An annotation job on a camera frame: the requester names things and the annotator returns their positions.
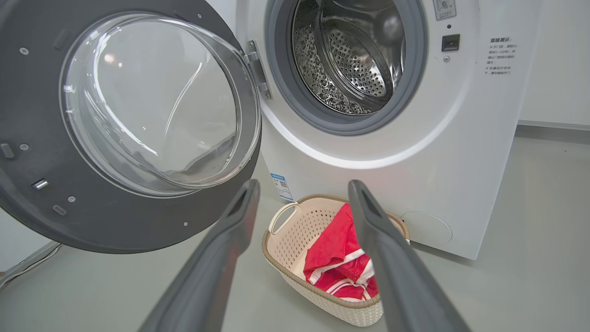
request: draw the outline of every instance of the warning label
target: warning label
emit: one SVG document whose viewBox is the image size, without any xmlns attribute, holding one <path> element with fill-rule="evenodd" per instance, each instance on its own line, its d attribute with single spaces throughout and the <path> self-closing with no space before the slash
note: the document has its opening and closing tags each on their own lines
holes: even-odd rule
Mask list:
<svg viewBox="0 0 590 332">
<path fill-rule="evenodd" d="M 270 176 L 273 177 L 274 185 L 277 187 L 278 196 L 286 200 L 293 201 L 293 196 L 291 195 L 291 191 L 289 190 L 289 186 L 287 185 L 287 180 L 285 180 L 285 177 L 273 173 L 271 173 Z"/>
<path fill-rule="evenodd" d="M 433 0 L 434 12 L 437 14 L 437 21 L 457 16 L 455 0 Z"/>
<path fill-rule="evenodd" d="M 490 76 L 510 75 L 517 50 L 518 45 L 512 37 L 491 38 L 484 74 Z"/>
</svg>

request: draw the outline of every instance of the stainless steel drum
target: stainless steel drum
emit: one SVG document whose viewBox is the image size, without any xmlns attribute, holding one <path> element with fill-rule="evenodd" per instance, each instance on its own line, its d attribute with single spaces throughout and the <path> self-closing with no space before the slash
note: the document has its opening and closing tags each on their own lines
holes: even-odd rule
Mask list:
<svg viewBox="0 0 590 332">
<path fill-rule="evenodd" d="M 299 75 L 329 108 L 370 114 L 395 92 L 405 43 L 392 0 L 304 0 L 295 11 L 292 32 Z"/>
</svg>

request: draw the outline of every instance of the plastic laundry basket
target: plastic laundry basket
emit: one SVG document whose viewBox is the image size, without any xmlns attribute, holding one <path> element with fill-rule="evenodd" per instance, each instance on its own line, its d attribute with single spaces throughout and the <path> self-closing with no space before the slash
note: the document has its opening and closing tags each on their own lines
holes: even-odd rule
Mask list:
<svg viewBox="0 0 590 332">
<path fill-rule="evenodd" d="M 383 314 L 381 296 L 361 302 L 349 302 L 308 284 L 292 271 L 297 259 L 307 253 L 307 247 L 325 230 L 340 208 L 348 201 L 343 198 L 313 195 L 283 206 L 270 222 L 262 240 L 262 251 L 291 287 L 316 306 L 355 326 L 375 324 Z M 290 208 L 291 216 L 273 230 L 279 217 Z M 388 214 L 392 223 L 409 241 L 409 231 L 402 220 Z"/>
</svg>

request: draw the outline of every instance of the washing machine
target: washing machine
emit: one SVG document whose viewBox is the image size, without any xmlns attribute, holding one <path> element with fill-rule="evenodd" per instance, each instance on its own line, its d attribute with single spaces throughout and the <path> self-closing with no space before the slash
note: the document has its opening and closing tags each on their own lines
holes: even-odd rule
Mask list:
<svg viewBox="0 0 590 332">
<path fill-rule="evenodd" d="M 262 151 L 278 195 L 362 180 L 412 240 L 475 259 L 533 0 L 4 0 L 0 206 L 66 245 L 203 231 Z"/>
</svg>

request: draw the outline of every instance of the basket handle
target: basket handle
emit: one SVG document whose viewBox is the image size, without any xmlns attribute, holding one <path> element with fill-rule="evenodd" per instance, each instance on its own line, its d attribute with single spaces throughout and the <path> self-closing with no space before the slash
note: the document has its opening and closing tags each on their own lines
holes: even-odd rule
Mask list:
<svg viewBox="0 0 590 332">
<path fill-rule="evenodd" d="M 285 211 L 287 211 L 288 209 L 292 208 L 292 207 L 296 207 L 295 211 L 289 216 L 289 218 L 287 218 L 287 220 L 285 220 L 285 222 L 281 225 L 281 227 L 279 227 L 277 229 L 277 231 L 273 231 L 274 225 L 277 223 L 278 218 L 285 213 Z M 293 217 L 293 215 L 295 213 L 297 213 L 297 210 L 299 209 L 299 203 L 294 202 L 294 203 L 289 203 L 285 206 L 283 206 L 273 217 L 273 219 L 270 222 L 270 225 L 268 225 L 268 231 L 272 234 L 272 235 L 276 235 L 282 228 L 283 226 L 285 226 L 287 224 L 287 222 L 289 222 L 289 220 Z"/>
</svg>

